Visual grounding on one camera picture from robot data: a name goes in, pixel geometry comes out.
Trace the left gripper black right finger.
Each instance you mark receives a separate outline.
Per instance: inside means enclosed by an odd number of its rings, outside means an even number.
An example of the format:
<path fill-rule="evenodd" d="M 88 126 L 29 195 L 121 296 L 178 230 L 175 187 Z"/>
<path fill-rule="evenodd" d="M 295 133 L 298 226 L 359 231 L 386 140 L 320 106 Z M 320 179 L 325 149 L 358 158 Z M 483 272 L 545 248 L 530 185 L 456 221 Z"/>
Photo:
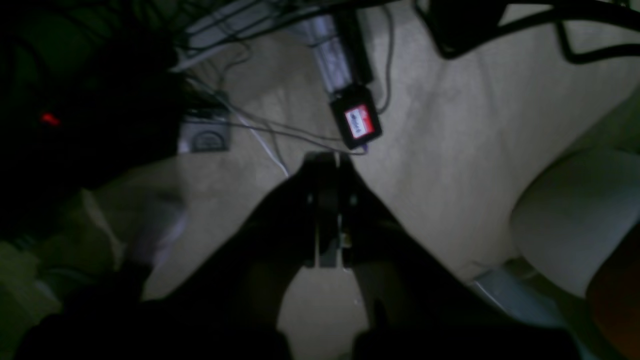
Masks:
<path fill-rule="evenodd" d="M 404 229 L 341 155 L 342 261 L 361 292 L 369 329 L 354 360 L 579 360 L 557 326 L 528 325 L 489 305 Z"/>

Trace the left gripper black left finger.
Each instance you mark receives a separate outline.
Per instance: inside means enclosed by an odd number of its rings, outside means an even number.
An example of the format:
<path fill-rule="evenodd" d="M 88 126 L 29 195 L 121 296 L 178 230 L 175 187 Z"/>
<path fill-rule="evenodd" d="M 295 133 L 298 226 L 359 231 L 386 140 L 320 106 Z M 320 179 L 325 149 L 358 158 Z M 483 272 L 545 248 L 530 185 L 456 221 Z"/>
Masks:
<path fill-rule="evenodd" d="M 314 217 L 338 178 L 336 155 L 307 153 L 301 168 L 261 200 L 237 232 L 182 284 L 142 300 L 152 245 L 169 234 L 151 223 L 119 271 L 76 291 L 62 311 L 23 336 L 17 360 L 289 360 L 277 330 L 282 300 L 314 253 Z"/>

